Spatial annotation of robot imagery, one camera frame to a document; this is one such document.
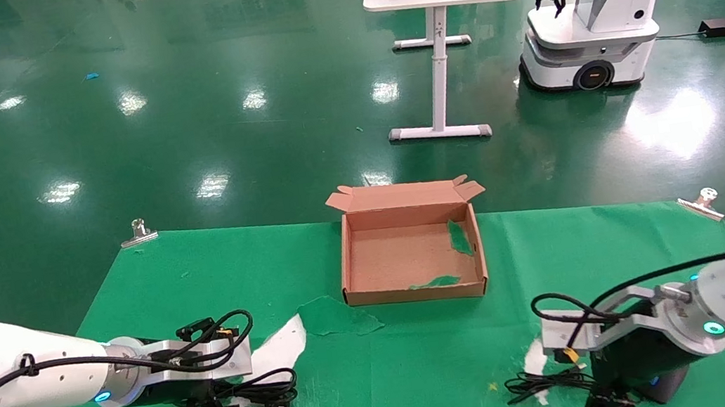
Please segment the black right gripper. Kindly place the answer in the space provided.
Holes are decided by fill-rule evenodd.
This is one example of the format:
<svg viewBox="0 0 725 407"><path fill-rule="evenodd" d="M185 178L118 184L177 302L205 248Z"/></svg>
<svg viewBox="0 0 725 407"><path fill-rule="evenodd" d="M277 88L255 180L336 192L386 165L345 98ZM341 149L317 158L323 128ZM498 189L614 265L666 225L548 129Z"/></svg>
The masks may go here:
<svg viewBox="0 0 725 407"><path fill-rule="evenodd" d="M690 371L688 352L663 332L639 328L591 353L593 407L669 403Z"/></svg>

